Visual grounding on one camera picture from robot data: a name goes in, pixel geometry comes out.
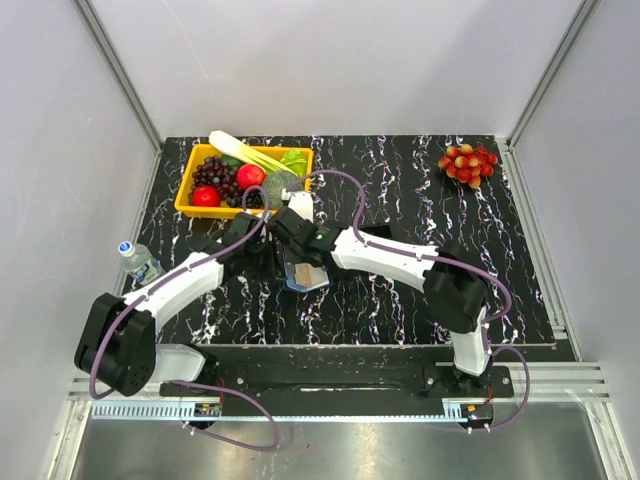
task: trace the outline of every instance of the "white joint cover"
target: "white joint cover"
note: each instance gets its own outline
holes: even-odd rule
[[[172,271],[188,266],[193,262],[207,258],[208,255],[203,252],[195,252],[174,268]],[[124,302],[129,305],[140,295],[146,295],[149,289],[153,288],[158,282],[171,272],[160,277],[146,287],[136,290],[135,292],[124,295]],[[168,322],[180,310],[193,302],[196,298],[209,290],[214,290],[222,284],[224,276],[224,266],[217,261],[212,260],[201,265],[189,272],[172,279],[167,285],[154,293],[150,298],[140,303],[136,310],[148,310],[156,319],[156,333],[162,329],[164,324]]]
[[[437,255],[435,246],[408,245],[385,238],[374,237],[363,233],[367,242],[375,242],[381,245],[395,247],[411,252],[413,257],[407,257],[397,253],[385,252],[374,247],[365,247],[354,235],[353,228],[343,231],[336,240],[336,248],[332,257],[336,264],[345,270],[362,270],[365,272],[383,275],[399,282],[405,283],[422,292],[424,283],[423,273],[433,267],[430,260],[418,261],[416,254]]]
[[[305,220],[313,222],[313,198],[309,192],[293,192],[288,207]]]
[[[453,363],[458,370],[469,375],[481,375],[487,368],[489,354],[482,343],[482,320],[487,315],[487,307],[482,307],[478,315],[476,329],[470,333],[451,332],[453,342]]]
[[[149,382],[192,382],[204,366],[204,357],[186,345],[156,345],[156,367]]]

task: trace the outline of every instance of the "blue label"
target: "blue label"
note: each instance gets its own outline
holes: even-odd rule
[[[149,271],[149,264],[145,263],[138,270],[133,272],[133,278],[137,283],[144,283],[144,279],[147,276],[148,271]]]

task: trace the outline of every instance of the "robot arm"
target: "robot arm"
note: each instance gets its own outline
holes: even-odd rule
[[[451,331],[456,367],[472,376],[485,371],[489,355],[483,347],[480,322],[486,313],[487,285],[466,270],[419,259],[422,254],[456,258],[458,252],[362,234],[365,240],[375,238],[378,244],[413,251],[416,257],[382,251],[359,241],[351,227],[314,225],[308,220],[308,202],[293,201],[290,205],[304,208],[282,207],[268,222],[267,229],[277,240],[302,261],[327,267],[331,273],[341,270],[375,273],[422,291],[434,317]],[[176,267],[173,272],[182,269],[183,273],[162,288],[157,286],[166,282],[173,272],[122,298],[109,294],[99,297],[92,306],[76,351],[76,366],[87,373],[91,371],[98,347],[115,317],[143,296],[112,337],[100,364],[98,379],[129,396],[149,381],[193,381],[205,365],[213,364],[215,368],[213,355],[188,345],[156,345],[156,335],[169,319],[203,293],[220,287],[228,278],[245,274],[245,270],[260,270],[264,263],[273,264],[273,250],[264,232],[255,234],[240,248],[203,262],[211,253],[220,252],[246,235],[257,221],[246,213],[237,215],[230,228],[207,251],[192,253]],[[195,262],[202,264],[191,268]]]
[[[490,355],[483,345],[481,322],[486,316],[487,284],[467,270],[420,259],[423,254],[456,259],[462,253],[459,246],[438,249],[360,233],[363,243],[352,227],[335,223],[317,227],[287,207],[278,210],[268,228],[313,266],[375,273],[423,292],[434,318],[451,333],[456,367],[472,376],[485,371]],[[368,247],[370,241],[414,252],[415,257]]]

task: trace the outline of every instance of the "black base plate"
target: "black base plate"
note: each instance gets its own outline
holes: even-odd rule
[[[269,355],[262,356],[267,350]],[[436,366],[425,358],[424,350],[271,348],[245,349],[242,357],[228,353],[224,347],[217,349],[218,378],[258,399],[277,416],[442,415],[441,398],[486,398],[489,384],[494,397],[513,396],[506,367],[491,366],[483,379],[488,383],[465,392],[454,382],[453,367]],[[432,385],[427,385],[428,378],[434,379]],[[163,386],[160,394],[211,396],[174,385]],[[259,412],[244,400],[225,395],[224,414]]]

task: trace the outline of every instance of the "yellow plastic tray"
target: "yellow plastic tray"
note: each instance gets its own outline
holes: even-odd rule
[[[299,147],[253,147],[257,151],[264,153],[265,155],[273,158],[274,160],[280,160],[282,156],[293,148],[298,148],[304,155],[307,156],[307,172],[311,173],[313,168],[313,150],[310,148]],[[212,145],[201,144],[196,145],[191,150],[191,156],[189,157],[189,163],[187,163],[187,170],[182,177],[182,183],[180,184],[180,190],[178,190],[178,196],[176,197],[175,207],[179,212],[184,213],[187,217],[196,218],[233,218],[237,213],[242,212],[241,208],[231,208],[227,206],[226,202],[222,202],[219,207],[194,207],[189,204],[189,192],[191,192],[191,185],[193,185],[193,173],[196,171],[198,165],[204,164],[204,159],[207,157],[213,157],[214,155],[221,156],[220,151],[216,150]],[[311,179],[307,179],[304,182],[305,191],[309,191],[311,186]],[[261,214],[264,210],[252,209],[253,213]]]

